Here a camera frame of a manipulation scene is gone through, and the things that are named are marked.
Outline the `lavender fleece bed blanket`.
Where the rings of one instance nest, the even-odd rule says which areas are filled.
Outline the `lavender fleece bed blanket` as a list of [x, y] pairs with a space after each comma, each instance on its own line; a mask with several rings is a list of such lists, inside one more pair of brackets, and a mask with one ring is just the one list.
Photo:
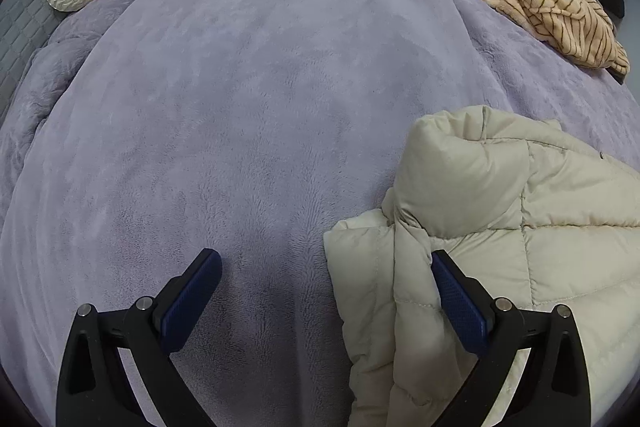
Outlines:
[[221, 426], [343, 426], [323, 233], [377, 206], [413, 121], [488, 105], [639, 164], [639, 107], [482, 0], [96, 0], [1, 126], [1, 364], [55, 421], [76, 309], [224, 278], [176, 358]]

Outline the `striped beige fleece garment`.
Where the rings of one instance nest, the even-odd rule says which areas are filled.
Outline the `striped beige fleece garment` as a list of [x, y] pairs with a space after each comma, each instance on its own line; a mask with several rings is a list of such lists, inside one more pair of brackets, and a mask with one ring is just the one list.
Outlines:
[[572, 63], [605, 69], [623, 83], [630, 62], [598, 0], [484, 0]]

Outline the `beige quilted puffer jacket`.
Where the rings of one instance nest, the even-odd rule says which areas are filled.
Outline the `beige quilted puffer jacket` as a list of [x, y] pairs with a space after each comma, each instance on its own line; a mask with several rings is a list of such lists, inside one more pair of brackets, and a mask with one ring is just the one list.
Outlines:
[[432, 254], [525, 310], [568, 306], [591, 420], [639, 378], [639, 175], [564, 132], [487, 106], [412, 126], [382, 205], [326, 232], [354, 426], [429, 426], [474, 364], [442, 311]]

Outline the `grey quilted headboard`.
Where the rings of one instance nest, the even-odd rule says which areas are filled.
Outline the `grey quilted headboard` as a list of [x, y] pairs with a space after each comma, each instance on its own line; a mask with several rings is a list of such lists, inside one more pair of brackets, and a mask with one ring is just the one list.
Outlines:
[[35, 51], [49, 40], [66, 15], [55, 11], [47, 0], [2, 0], [1, 2], [1, 113], [5, 114], [27, 64]]

